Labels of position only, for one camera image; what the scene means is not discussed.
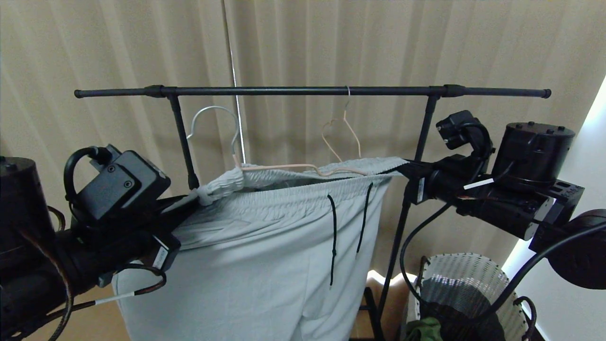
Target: basket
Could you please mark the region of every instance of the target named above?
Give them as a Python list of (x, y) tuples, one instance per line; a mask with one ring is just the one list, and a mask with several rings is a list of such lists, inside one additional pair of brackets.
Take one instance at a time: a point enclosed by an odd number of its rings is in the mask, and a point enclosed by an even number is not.
[(416, 291), (427, 302), (421, 305), (411, 295), (417, 319), (433, 316), (440, 320), (444, 341), (520, 341), (529, 340), (536, 314), (527, 320), (521, 303), (527, 297), (512, 294), (495, 314), (475, 325), (443, 322), (476, 317), (484, 312), (509, 283), (505, 273), (489, 258), (470, 253), (441, 254), (423, 257)]

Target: curtain fold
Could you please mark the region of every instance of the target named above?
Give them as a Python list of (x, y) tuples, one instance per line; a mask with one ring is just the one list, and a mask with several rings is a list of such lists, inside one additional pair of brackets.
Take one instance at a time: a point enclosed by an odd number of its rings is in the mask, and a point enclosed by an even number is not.
[[(3, 1), (1, 147), (34, 159), (50, 205), (68, 212), (62, 172), (76, 149), (112, 143), (147, 157), (172, 180), (166, 195), (188, 192), (187, 173), (168, 100), (76, 99), (75, 89), (232, 86), (223, 8), (214, 1)], [(233, 98), (180, 98), (189, 133), (193, 115)], [(233, 167), (233, 120), (209, 112), (191, 152), (201, 183)], [(95, 176), (76, 170), (76, 188)]]
[[(505, 125), (514, 121), (578, 131), (606, 73), (605, 2), (225, 0), (225, 8), (240, 86), (551, 88), (548, 100), (465, 96), (438, 101), (433, 123), (469, 109), (496, 147)], [(414, 157), (426, 98), (349, 100), (347, 117), (363, 157)], [(321, 131), (324, 123), (343, 116), (347, 101), (346, 96), (243, 97), (248, 161), (318, 166), (337, 161)], [(342, 159), (358, 157), (342, 121), (325, 132)], [(450, 154), (432, 129), (424, 160)], [(373, 261), (379, 272), (387, 267), (405, 184), (394, 181), (386, 196)], [(406, 231), (440, 205), (412, 207)], [(417, 236), (407, 261), (415, 271), (421, 255), (473, 251), (502, 264), (515, 241), (452, 209)]]

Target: drawstring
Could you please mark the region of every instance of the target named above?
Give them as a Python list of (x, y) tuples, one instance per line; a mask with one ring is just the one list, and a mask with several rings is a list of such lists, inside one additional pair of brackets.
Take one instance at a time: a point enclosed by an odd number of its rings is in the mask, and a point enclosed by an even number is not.
[(333, 260), (330, 264), (330, 286), (333, 286), (333, 276), (335, 273), (335, 257), (337, 257), (337, 209), (333, 197), (328, 195), (330, 206), (333, 208)]
[(364, 217), (362, 218), (362, 229), (360, 230), (360, 239), (358, 240), (358, 248), (356, 249), (356, 257), (360, 252), (360, 246), (362, 245), (362, 236), (364, 235), (364, 228), (366, 227), (366, 211), (368, 210), (368, 199), (370, 198), (370, 190), (373, 189), (373, 183), (370, 183), (368, 190), (366, 191), (366, 202), (364, 203)]

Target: white wall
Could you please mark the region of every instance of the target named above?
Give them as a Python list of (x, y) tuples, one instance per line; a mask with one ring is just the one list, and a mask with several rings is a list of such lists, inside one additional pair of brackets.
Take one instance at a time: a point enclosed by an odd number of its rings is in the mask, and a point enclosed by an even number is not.
[[(590, 209), (606, 208), (605, 177), (606, 79), (559, 176), (585, 187), (574, 216)], [(519, 242), (503, 270), (511, 278), (533, 254), (528, 250), (528, 242)], [(590, 341), (606, 338), (606, 291), (583, 289), (566, 282), (552, 270), (547, 260), (528, 273), (516, 292), (528, 296), (536, 304), (538, 325), (546, 339)]]

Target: wooden floor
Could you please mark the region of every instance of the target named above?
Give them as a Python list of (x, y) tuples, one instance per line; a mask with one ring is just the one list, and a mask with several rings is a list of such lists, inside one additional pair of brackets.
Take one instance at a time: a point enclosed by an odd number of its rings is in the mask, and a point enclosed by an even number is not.
[[(388, 304), (385, 307), (382, 326), (387, 340), (393, 340), (400, 321), (402, 320), (402, 310), (404, 303), (408, 297), (408, 289), (402, 283), (395, 283), (390, 287), (388, 296)], [(375, 301), (379, 301), (381, 292), (381, 284), (374, 280), (369, 280), (368, 286), (373, 290)], [(113, 295), (111, 286), (106, 288), (97, 288), (86, 292), (76, 298), (76, 304), (89, 300), (101, 299)], [(53, 334), (57, 327), (59, 319), (53, 323), (45, 325), (37, 330), (34, 334), (26, 338), (27, 341), (46, 341)], [(372, 328), (368, 313), (365, 311), (358, 312), (358, 318), (351, 331), (351, 337), (364, 339), (372, 338)], [(124, 321), (120, 315), (116, 302), (105, 303), (99, 306), (76, 311), (72, 314), (69, 323), (65, 327), (63, 334), (59, 340), (76, 341), (130, 341), (124, 326)]]

